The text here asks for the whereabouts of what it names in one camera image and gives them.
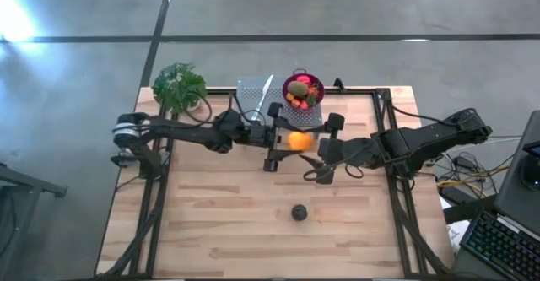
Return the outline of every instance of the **potted plant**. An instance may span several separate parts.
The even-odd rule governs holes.
[[[191,64],[176,62],[161,70],[155,79],[154,98],[173,113],[194,111],[207,95],[204,78],[193,68]]]

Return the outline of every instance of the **fruit bowl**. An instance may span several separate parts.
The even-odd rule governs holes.
[[[305,86],[302,84],[307,85],[305,95],[302,95],[305,92]],[[293,108],[310,109],[321,103],[324,97],[324,85],[321,80],[315,75],[307,73],[305,69],[296,69],[293,71],[293,76],[287,78],[283,83],[283,97]]]

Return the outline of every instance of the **wooden table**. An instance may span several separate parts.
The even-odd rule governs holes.
[[[411,87],[391,91],[395,106],[418,112]],[[226,96],[208,99],[214,114],[227,107]],[[142,88],[136,111],[155,115],[158,109],[151,89]],[[377,130],[369,96],[327,95],[325,120],[329,112],[345,116],[341,139],[369,137]],[[206,107],[197,110],[200,118],[207,114]],[[189,119],[182,115],[180,120]],[[420,127],[414,117],[397,114],[397,121],[400,127]],[[383,169],[364,170],[364,178],[356,180],[341,167],[334,183],[323,186],[302,180],[310,166],[298,157],[287,158],[277,173],[263,172],[266,152],[234,145],[223,155],[175,142],[155,278],[402,277]],[[137,173],[138,166],[123,170],[119,184]],[[98,273],[111,267],[133,238],[142,195],[143,181],[116,194]],[[413,197],[422,235],[450,266],[453,254],[431,176],[416,179]],[[295,222],[290,210],[299,203],[308,208],[309,217]],[[408,249],[414,262],[410,239]]]

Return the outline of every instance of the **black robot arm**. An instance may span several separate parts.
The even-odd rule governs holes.
[[[284,158],[300,154],[301,151],[277,149],[279,142],[279,129],[303,132],[291,125],[287,119],[279,115],[282,104],[272,103],[268,115],[273,118],[272,126],[261,125],[260,122],[250,121],[244,124],[239,112],[232,109],[218,115],[211,127],[202,127],[202,124],[192,125],[182,122],[165,120],[159,116],[149,116],[146,113],[129,113],[118,117],[113,133],[114,142],[121,149],[129,149],[135,160],[140,162],[140,176],[146,179],[155,179],[162,174],[162,157],[159,152],[149,148],[147,143],[155,138],[172,138],[190,143],[199,143],[208,150],[226,154],[233,143],[262,147],[268,149],[264,161],[265,171],[275,172],[278,162]],[[111,158],[115,164],[118,156]]]
[[[390,166],[396,176],[411,178],[426,160],[457,145],[483,143],[491,132],[491,127],[483,123],[474,109],[466,109],[417,129],[389,129],[373,133],[371,138],[348,141],[323,138],[317,152],[322,161],[303,156],[314,167],[304,174],[304,178],[331,184],[330,176],[339,164],[368,169]]]

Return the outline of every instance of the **keyboard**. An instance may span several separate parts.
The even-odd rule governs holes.
[[[540,242],[489,213],[475,217],[460,245],[508,279],[540,280]]]

